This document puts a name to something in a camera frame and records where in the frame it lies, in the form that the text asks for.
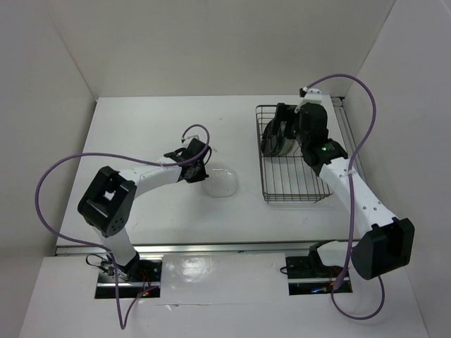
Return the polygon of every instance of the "purple cable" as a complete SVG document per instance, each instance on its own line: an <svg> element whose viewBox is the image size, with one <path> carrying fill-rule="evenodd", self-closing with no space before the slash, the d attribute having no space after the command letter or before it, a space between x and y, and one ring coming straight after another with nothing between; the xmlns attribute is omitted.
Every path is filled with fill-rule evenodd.
<svg viewBox="0 0 451 338"><path fill-rule="evenodd" d="M334 77L345 77L347 79L351 79L351 80L357 82L359 85L362 86L363 89L365 89L365 92L368 94L368 96L369 96L369 98L371 100L371 105L373 106L373 112L372 112L372 116L371 116L371 123L370 123L370 125L368 127L368 130L366 131L366 134L365 134L364 138L360 141L359 145L357 146L357 148L354 150L354 152L351 155L351 159L350 159L349 165L347 167L347 171L349 172L352 169L352 165L355 162L357 154L359 153L360 149L363 147L363 145L367 141L369 135L373 131L374 124L376 123L376 100L374 99L373 93L371 93L371 90L368 88L368 86L366 86L366 84L364 84L357 77L355 77L353 75L349 75L349 74L332 74L332 75L328 75L328 76L322 77L321 79L319 79L319 80L317 80L315 82L312 82L307 87L311 88L311 87L317 85L320 82L332 79ZM343 280L346 277L346 273L349 270L350 259L351 259L351 251L352 251L352 240L353 240L353 236L354 236L354 225L355 225L354 181L352 179L352 175L348 175L348 177L349 177L349 181L350 181L350 204L351 204L351 210L350 210L350 234L349 234L349 239L347 241L347 250L346 250L345 264L343 266L342 272L338 275L337 279L333 283L331 296L332 296L333 305L337 308L338 311L340 311L341 314L345 315L348 318L355 319L355 320L367 320L367 319L370 319L370 318L375 317L376 315L378 315L378 313L381 312L381 310L382 310L383 304L385 303L385 288L383 286L383 281L382 281L381 276L378 276L379 282L381 284L381 290L382 290L381 304L379 305L377 310L374 311L371 315L366 315L364 317L354 317L353 315L349 315L346 312L344 312L340 307L338 307L337 303L335 302L335 299L333 298L333 292L341 287L341 285L343 283Z"/></svg>
<svg viewBox="0 0 451 338"><path fill-rule="evenodd" d="M128 157L128 156L123 156L123 155L116 155L116 154L107 154L107 153L81 153L81 154L75 154L75 155L70 155L67 156L65 158L62 158L61 160L59 160L58 162L56 162L55 164L53 164L49 169L46 170L46 172L43 174L43 176L39 179L39 182L37 183L36 186L36 190L35 190L35 208L36 208L36 213L37 213L37 217L39 218L39 220L41 221L41 223L45 226L45 228L47 228L48 231L50 231L52 234L54 234L57 237L60 237L62 239L65 239L67 241L70 242L74 242L74 243L78 243L78 244L83 244L86 246L95 246L97 248L103 249L105 250L109 256L111 257L111 261L113 262L113 267L114 267L114 289L116 292L116 306L118 308L118 317L119 317L119 325L121 326L121 329L124 330L125 326L127 325L127 319L128 319L128 315L130 313L130 310L133 306L133 304L142 297L142 295L145 292L148 292L152 289L154 289L155 287L150 287L146 290L144 290L143 292L140 292L135 299L133 299L132 303L130 304L130 306L128 307L127 313L125 314L125 319L122 318L122 311L121 311L121 300L119 299L119 276L118 276L118 264L114 258L113 253L111 252L110 249L108 249L106 246L103 246L101 244L98 243L93 243L93 242L88 242L88 241L82 241L81 239L75 239L69 236L65 236L64 234L61 234L59 231L55 230L54 228L52 228L50 226L50 224L45 220L44 216L42 215L41 212L41 206L39 204L39 195L41 192L41 187L42 184L44 183L45 179L47 178L47 176L49 176L49 174L55 170L57 167L59 167L61 164L72 160L74 158L80 158L80 157L87 157L87 156L101 156L101 157L113 157L113 158L121 158L123 160L127 160L127 161L132 161L132 162L136 162L136 163L141 163L141 164L147 164L147 165L154 165L156 167L173 167L173 166L177 166L177 165L186 165L189 164L191 162L196 161L200 156L202 156L206 150L208 149L209 143L210 143L210 133L209 131L203 126L203 125L191 125L189 126L182 135L182 138L185 137L185 135L187 134L187 132L189 132L192 128L194 127L199 127L202 128L205 133L206 133L206 144L205 147L202 149L202 151L200 153L198 153L196 156L190 158L189 160L183 161L183 162L178 162L178 163L156 163L156 162L149 162L149 161L144 161L144 160L140 160L137 158L133 158L133 157Z"/></svg>

